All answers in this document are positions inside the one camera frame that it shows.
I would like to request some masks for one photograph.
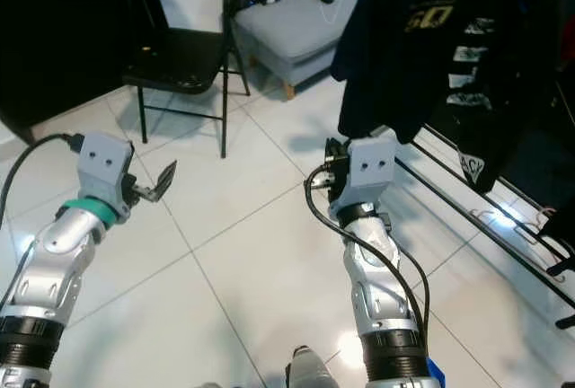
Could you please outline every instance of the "cable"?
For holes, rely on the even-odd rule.
[[[428,277],[423,271],[421,265],[417,262],[417,260],[411,255],[408,251],[406,251],[403,247],[399,246],[402,253],[407,257],[408,260],[411,261],[415,269],[420,273],[421,282],[423,283],[423,289],[425,291],[425,301],[423,303],[423,330],[425,335],[427,336],[428,329],[429,329],[429,304],[430,304],[430,293],[429,293],[429,282]]]
[[[81,142],[80,142],[80,140],[76,139],[78,137],[80,137],[79,134],[77,136],[73,136],[73,137],[68,135],[68,134],[49,135],[47,137],[43,137],[42,139],[39,139],[38,141],[36,141],[32,145],[29,145],[28,147],[26,147],[26,149],[20,154],[20,156],[18,156],[18,159],[16,159],[16,162],[14,162],[14,165],[12,165],[12,168],[10,168],[8,175],[6,176],[6,180],[4,182],[4,185],[2,186],[2,193],[0,193],[0,228],[2,228],[2,223],[4,221],[4,211],[6,209],[6,201],[8,200],[8,191],[10,190],[10,187],[12,186],[14,176],[16,175],[16,173],[18,172],[18,170],[20,169],[20,167],[22,166],[22,164],[24,163],[26,158],[34,150],[36,150],[38,147],[42,146],[43,144],[46,144],[49,141],[54,141],[56,139],[61,139],[63,141],[66,141],[68,143],[68,145],[74,151],[79,150],[77,143],[80,143],[80,146],[81,146]],[[22,270],[24,268],[24,264],[26,263],[26,260],[28,259],[28,255],[30,254],[31,249],[32,249],[32,244],[30,244],[28,246],[28,249],[26,250],[26,252],[23,254],[22,258],[20,259],[20,263],[18,264],[18,268],[16,269],[16,272],[14,273],[14,276],[12,278],[12,282],[10,282],[10,286],[6,290],[6,293],[4,294],[4,297],[2,298],[2,302],[0,302],[0,311],[2,311],[2,308],[4,307],[4,303],[6,301],[6,298],[8,297],[8,294],[10,293],[10,291],[12,290],[12,288],[14,286],[14,282],[20,276],[20,273],[22,272]]]
[[[342,5],[343,5],[343,0],[338,0],[338,6],[335,10],[335,14],[333,15],[333,20],[330,21],[325,16],[324,5],[320,4],[320,10],[322,11],[322,16],[323,16],[323,19],[325,20],[325,22],[327,22],[328,24],[334,24],[336,22],[336,20],[338,19],[338,15],[340,14],[340,10],[341,10]]]
[[[14,162],[14,165],[12,165],[12,168],[10,168],[8,175],[6,176],[4,185],[2,186],[2,193],[0,194],[0,228],[2,228],[2,223],[4,221],[4,211],[6,209],[6,200],[8,200],[8,191],[10,190],[10,186],[12,186],[12,181],[14,180],[14,176],[18,172],[18,169],[22,166],[22,164],[24,163],[26,158],[30,155],[30,153],[32,153],[34,150],[36,150],[43,144],[46,144],[47,142],[53,141],[55,139],[61,139],[63,141],[66,141],[70,145],[72,136],[68,134],[54,134],[39,139],[32,145],[26,147],[26,150],[24,150],[20,154],[20,156],[18,156],[16,162]]]
[[[427,351],[428,351],[428,339],[427,339],[428,333],[427,333],[427,331],[425,331],[425,325],[424,325],[423,320],[421,318],[421,311],[420,311],[420,307],[417,303],[417,300],[415,299],[415,294],[411,290],[410,286],[407,284],[407,281],[405,280],[403,275],[393,265],[393,263],[389,259],[387,259],[385,257],[385,255],[382,252],[380,252],[376,247],[374,247],[371,244],[369,244],[368,242],[360,239],[355,234],[352,234],[352,233],[346,231],[345,229],[339,227],[335,223],[333,223],[330,219],[325,217],[320,212],[320,210],[317,208],[317,206],[315,205],[314,199],[312,197],[312,182],[314,181],[314,178],[316,175],[318,175],[320,172],[327,171],[328,169],[329,169],[329,167],[327,164],[320,165],[317,168],[315,168],[312,171],[312,173],[309,175],[309,177],[304,181],[305,201],[307,202],[309,209],[311,210],[312,214],[321,223],[323,223],[325,226],[330,228],[332,231],[338,233],[342,237],[345,237],[348,240],[350,240],[354,243],[357,243],[359,246],[361,246],[364,249],[366,249],[367,251],[370,251],[371,253],[373,253],[392,272],[394,277],[397,279],[397,281],[400,283],[403,290],[405,291],[405,294],[407,295],[408,301],[411,303],[411,307],[413,308],[413,312],[415,314],[415,322],[417,323],[418,330],[419,330],[420,335],[421,335],[421,341],[423,342],[423,347],[425,348],[426,353],[427,353]]]

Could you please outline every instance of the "black wall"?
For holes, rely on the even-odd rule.
[[[27,128],[121,85],[125,0],[0,0],[0,117]]]

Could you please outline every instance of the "white tile floor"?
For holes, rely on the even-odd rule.
[[[57,354],[54,387],[275,388],[303,343],[342,387],[365,384],[340,240],[313,219],[301,186],[323,160],[325,138],[338,136],[343,85],[319,78],[285,101],[279,81],[263,69],[252,69],[250,82],[253,96],[246,98],[232,81],[226,160],[218,155],[221,129],[207,119],[149,111],[150,143],[141,144],[129,88],[36,129],[101,129],[130,138],[137,149],[132,172],[144,183],[179,161],[164,201],[141,203],[99,246]],[[195,100],[153,91],[146,98],[215,112],[219,87]],[[418,141],[457,167],[455,152],[429,133]],[[413,147],[400,147],[398,156],[466,209],[489,208]],[[0,164],[0,178],[7,166]],[[25,164],[0,231],[2,289],[32,235],[77,186],[75,156],[58,143]],[[491,196],[536,221],[536,210],[504,187]],[[326,208],[321,195],[317,201]],[[553,327],[569,315],[561,301],[406,172],[396,171],[382,202],[394,238],[429,274],[430,352],[448,386],[559,388],[575,379],[575,339]],[[482,220],[530,249],[497,216]],[[402,268],[412,285],[420,283],[408,262]],[[575,293],[573,282],[568,275],[562,287]],[[421,296],[420,285],[416,292]]]

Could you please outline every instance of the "blue object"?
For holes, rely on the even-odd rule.
[[[446,376],[431,358],[428,358],[428,370],[429,374],[439,381],[441,388],[446,388]]]

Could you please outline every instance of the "gray sofa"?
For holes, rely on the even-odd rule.
[[[327,69],[358,0],[280,0],[238,13],[234,31],[243,53],[284,82],[287,97],[295,86]]]

